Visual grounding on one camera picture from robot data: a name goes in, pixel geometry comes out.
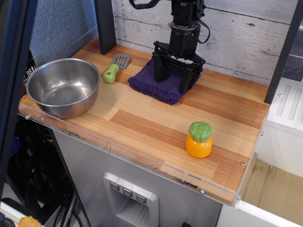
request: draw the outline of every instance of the spatula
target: spatula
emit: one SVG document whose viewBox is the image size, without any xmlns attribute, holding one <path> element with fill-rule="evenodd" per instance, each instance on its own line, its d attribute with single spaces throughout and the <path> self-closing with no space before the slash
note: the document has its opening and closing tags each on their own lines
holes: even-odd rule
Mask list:
<svg viewBox="0 0 303 227">
<path fill-rule="evenodd" d="M 103 80 L 106 83 L 113 83 L 116 79 L 116 73 L 120 69 L 125 69 L 130 60 L 130 56 L 127 54 L 117 53 L 109 67 L 109 69 L 103 74 Z"/>
</svg>

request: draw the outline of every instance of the wooden countertop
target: wooden countertop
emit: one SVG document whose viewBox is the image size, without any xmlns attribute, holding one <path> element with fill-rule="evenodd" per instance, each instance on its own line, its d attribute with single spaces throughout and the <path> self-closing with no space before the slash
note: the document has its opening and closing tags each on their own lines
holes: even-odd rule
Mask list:
<svg viewBox="0 0 303 227">
<path fill-rule="evenodd" d="M 250 161 L 269 110 L 269 105 L 263 103 L 268 87 L 204 70 L 202 78 L 179 103 L 168 105 L 134 91 L 127 83 L 151 59 L 151 54 L 118 45 L 101 55 L 96 38 L 74 58 L 91 62 L 103 75 L 116 53 L 129 54 L 131 61 L 127 69 L 118 72 L 114 83 L 101 80 L 96 103 L 87 113 L 64 121 L 44 116 L 42 123 L 49 121 L 69 132 L 72 125 L 75 128 L 69 134 L 84 140 L 102 143 L 100 136 L 123 145 L 135 152 L 115 143 L 111 149 L 181 179 L 179 183 L 189 188 L 203 189 L 210 197 L 232 204 L 247 167 L 241 163 Z M 41 119 L 35 111 L 39 108 L 27 95 L 20 102 L 21 114 Z M 185 150 L 192 122 L 207 122 L 213 128 L 213 150 L 206 158 L 191 157 Z"/>
</svg>

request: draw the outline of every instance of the metal bowl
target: metal bowl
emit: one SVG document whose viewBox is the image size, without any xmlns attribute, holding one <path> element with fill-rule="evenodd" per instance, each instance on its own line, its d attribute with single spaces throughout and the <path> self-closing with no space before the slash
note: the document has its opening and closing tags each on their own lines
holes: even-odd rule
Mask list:
<svg viewBox="0 0 303 227">
<path fill-rule="evenodd" d="M 80 59 L 59 59 L 32 73 L 27 94 L 44 112 L 70 119 L 94 105 L 99 83 L 100 74 L 93 64 Z"/>
</svg>

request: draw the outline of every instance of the purple cloth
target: purple cloth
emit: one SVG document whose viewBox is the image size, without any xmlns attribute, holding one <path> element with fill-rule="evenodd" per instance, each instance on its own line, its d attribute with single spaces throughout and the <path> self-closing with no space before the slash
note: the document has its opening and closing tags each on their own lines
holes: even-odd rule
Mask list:
<svg viewBox="0 0 303 227">
<path fill-rule="evenodd" d="M 137 75 L 128 79 L 128 83 L 136 91 L 173 105 L 186 94 L 179 92 L 181 79 L 182 71 L 169 65 L 167 78 L 157 83 L 154 78 L 153 59 L 151 59 Z"/>
</svg>

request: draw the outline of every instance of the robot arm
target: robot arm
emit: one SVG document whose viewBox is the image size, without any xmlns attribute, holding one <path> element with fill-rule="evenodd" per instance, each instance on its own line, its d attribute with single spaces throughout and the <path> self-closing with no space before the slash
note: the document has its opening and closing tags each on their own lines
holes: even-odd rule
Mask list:
<svg viewBox="0 0 303 227">
<path fill-rule="evenodd" d="M 135 4 L 129 0 L 135 9 L 149 9 L 155 7 L 160 0 L 151 0 L 147 4 Z M 197 43 L 204 44 L 210 37 L 209 27 L 201 20 L 204 9 L 204 0 L 171 0 L 171 14 L 173 21 L 170 24 L 171 34 L 169 44 L 154 42 L 154 76 L 157 82 L 167 77 L 168 65 L 183 70 L 180 93 L 190 90 L 203 71 L 205 60 L 196 52 Z M 201 25 L 209 31 L 207 39 L 199 40 Z M 187 64 L 178 59 L 190 60 Z"/>
</svg>

